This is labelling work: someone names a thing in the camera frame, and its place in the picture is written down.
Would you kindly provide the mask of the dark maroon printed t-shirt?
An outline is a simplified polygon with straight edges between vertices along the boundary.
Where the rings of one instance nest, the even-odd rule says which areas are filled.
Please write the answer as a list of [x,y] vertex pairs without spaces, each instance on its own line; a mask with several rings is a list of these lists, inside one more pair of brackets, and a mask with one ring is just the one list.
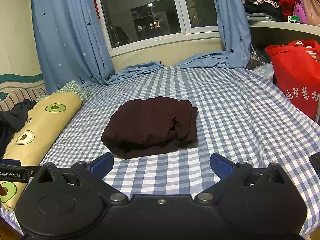
[[130,100],[111,116],[101,140],[122,159],[195,147],[197,114],[188,100],[163,96]]

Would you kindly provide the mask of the white shelf with clothes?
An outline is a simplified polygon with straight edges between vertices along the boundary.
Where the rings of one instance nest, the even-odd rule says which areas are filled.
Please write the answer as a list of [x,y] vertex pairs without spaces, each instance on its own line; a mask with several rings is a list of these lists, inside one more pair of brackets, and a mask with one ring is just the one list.
[[252,48],[257,51],[272,44],[314,39],[319,42],[319,26],[291,23],[296,0],[242,0],[249,16]]

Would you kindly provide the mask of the dark garment beside pillow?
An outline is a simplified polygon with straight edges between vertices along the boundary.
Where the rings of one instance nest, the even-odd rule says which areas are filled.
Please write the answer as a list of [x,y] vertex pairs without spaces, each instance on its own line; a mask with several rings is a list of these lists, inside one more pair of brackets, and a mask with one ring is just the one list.
[[0,147],[1,157],[5,154],[9,142],[11,142],[15,133],[19,132],[25,125],[28,118],[28,112],[37,102],[25,99],[17,103],[11,110],[1,111],[1,125],[0,125]]

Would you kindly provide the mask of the blue white checkered bedsheet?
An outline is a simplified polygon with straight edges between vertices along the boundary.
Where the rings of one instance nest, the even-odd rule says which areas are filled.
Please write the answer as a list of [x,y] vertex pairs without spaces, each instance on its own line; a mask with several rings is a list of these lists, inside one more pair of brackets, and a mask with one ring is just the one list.
[[110,86],[86,88],[89,100],[57,137],[45,162],[68,167],[107,152],[101,136],[112,114],[125,102],[166,96],[188,100],[198,109],[198,146],[188,150],[116,159],[106,182],[134,193],[196,195],[218,181],[213,153],[254,167],[279,163],[308,208],[302,234],[319,226],[319,178],[309,162],[319,151],[319,126],[289,102],[265,77],[246,69],[164,67]]

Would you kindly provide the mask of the yellow avocado print pillow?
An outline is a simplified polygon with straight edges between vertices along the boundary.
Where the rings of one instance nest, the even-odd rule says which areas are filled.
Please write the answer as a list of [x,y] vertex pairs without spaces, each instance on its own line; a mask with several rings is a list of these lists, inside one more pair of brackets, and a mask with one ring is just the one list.
[[37,166],[57,137],[82,105],[74,92],[51,94],[28,112],[22,129],[9,142],[4,159],[16,159],[23,166]]

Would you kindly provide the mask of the striped headboard cushion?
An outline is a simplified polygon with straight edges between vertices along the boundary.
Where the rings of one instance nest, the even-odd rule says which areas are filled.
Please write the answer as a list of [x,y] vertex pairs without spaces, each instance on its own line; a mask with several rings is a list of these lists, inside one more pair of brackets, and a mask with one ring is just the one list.
[[11,110],[19,102],[26,99],[34,101],[46,94],[43,88],[16,88],[10,92],[1,91],[1,111]]

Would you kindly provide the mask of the green checkered pillow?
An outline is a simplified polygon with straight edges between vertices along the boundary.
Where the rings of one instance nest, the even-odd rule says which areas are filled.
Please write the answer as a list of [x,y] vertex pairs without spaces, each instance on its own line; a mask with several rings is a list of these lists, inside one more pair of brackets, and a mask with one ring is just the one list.
[[61,103],[83,105],[89,99],[89,93],[82,89],[76,81],[67,82],[62,88],[52,94],[38,96],[35,101],[42,103]]

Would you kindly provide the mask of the red tote bag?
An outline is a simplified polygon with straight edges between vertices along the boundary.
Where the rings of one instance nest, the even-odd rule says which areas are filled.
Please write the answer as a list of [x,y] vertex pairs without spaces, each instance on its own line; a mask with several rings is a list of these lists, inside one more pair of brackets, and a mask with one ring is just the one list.
[[277,87],[315,121],[319,103],[319,44],[313,39],[296,40],[287,45],[270,45],[265,51],[271,59]]

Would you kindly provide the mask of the blue star curtain left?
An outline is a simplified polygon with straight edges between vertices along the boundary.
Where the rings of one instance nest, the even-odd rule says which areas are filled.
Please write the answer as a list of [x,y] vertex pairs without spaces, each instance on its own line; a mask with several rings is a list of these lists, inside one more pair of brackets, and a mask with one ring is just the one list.
[[69,81],[113,85],[160,70],[151,61],[115,71],[93,0],[31,0],[37,56],[48,93]]

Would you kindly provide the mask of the blue star curtain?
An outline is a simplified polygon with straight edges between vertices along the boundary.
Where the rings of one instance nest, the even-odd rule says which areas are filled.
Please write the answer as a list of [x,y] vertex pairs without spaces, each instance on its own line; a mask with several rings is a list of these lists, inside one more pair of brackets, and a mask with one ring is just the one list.
[[113,85],[160,70],[151,61],[115,71],[93,0],[31,0],[37,56],[48,93],[69,81]]
[[175,65],[180,68],[246,68],[251,55],[251,32],[241,0],[214,0],[217,27],[225,50],[196,54]]

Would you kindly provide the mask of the blue star curtain right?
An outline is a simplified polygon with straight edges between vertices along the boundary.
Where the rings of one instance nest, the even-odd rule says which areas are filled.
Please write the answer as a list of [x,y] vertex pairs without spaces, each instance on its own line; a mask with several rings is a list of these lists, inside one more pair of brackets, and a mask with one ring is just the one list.
[[246,68],[251,55],[251,32],[241,0],[214,0],[217,27],[225,50],[196,54],[175,65],[180,68]]

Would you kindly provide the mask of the white framed window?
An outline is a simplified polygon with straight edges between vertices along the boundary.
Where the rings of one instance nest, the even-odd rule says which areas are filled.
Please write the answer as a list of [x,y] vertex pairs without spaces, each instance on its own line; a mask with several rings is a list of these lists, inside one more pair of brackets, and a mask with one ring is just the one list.
[[219,37],[214,0],[94,0],[111,57]]

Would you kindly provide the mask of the pink handbag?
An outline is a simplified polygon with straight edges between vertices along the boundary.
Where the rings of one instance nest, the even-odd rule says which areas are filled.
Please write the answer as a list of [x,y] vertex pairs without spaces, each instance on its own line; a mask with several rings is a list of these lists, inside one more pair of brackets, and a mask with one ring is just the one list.
[[299,18],[299,23],[319,27],[319,0],[296,0],[293,15]]

